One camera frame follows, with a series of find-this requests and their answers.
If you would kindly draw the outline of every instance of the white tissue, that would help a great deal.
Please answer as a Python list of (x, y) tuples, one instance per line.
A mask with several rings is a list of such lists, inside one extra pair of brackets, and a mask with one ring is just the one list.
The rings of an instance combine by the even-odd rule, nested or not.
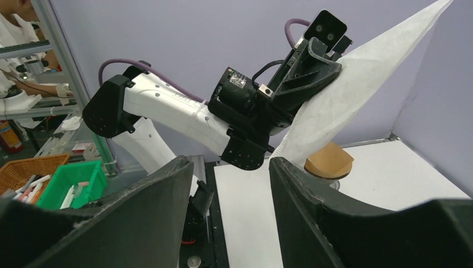
[(61, 125), (61, 129), (65, 131), (77, 130), (80, 127), (82, 117), (74, 116), (67, 120), (64, 120)]
[(378, 91), (453, 0), (439, 0), (337, 62), (339, 77), (299, 109), (289, 132), (271, 157), (303, 168)]

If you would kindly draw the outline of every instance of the person's neck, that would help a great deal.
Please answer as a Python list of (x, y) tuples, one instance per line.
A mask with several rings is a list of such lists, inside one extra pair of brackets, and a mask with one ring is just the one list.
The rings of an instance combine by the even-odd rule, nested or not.
[(13, 9), (10, 8), (10, 7), (2, 7), (0, 8), (0, 13), (2, 14), (2, 16), (7, 19), (8, 22), (10, 22), (11, 24), (19, 27), (20, 24), (18, 23), (18, 21), (16, 20), (16, 18), (14, 17), (14, 12), (13, 12)]

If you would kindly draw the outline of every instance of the white table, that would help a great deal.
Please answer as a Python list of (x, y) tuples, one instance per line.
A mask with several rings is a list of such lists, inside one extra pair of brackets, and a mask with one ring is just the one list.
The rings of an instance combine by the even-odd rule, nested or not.
[[(352, 172), (340, 191), (378, 207), (402, 210), (433, 198), (468, 198), (400, 141), (352, 147)], [(231, 268), (283, 267), (268, 172), (215, 167)]]

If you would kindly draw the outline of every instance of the red wire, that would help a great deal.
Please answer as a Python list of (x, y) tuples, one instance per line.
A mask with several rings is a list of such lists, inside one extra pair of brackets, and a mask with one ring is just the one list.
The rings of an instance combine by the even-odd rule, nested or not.
[(194, 239), (192, 239), (191, 241), (181, 241), (181, 244), (183, 244), (183, 245), (191, 245), (193, 243), (195, 243)]

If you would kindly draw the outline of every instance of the person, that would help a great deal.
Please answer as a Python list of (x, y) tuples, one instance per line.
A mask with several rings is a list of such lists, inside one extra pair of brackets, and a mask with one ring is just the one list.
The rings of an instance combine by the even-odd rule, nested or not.
[[(31, 25), (31, 22), (39, 19), (30, 0), (0, 0), (0, 14), (0, 45), (7, 47), (39, 41)], [(57, 69), (59, 66), (52, 50), (39, 55), (49, 63), (48, 68)], [(24, 82), (18, 79), (14, 71), (3, 71), (9, 80), (13, 80), (16, 86), (28, 95), (57, 96), (55, 86)]]

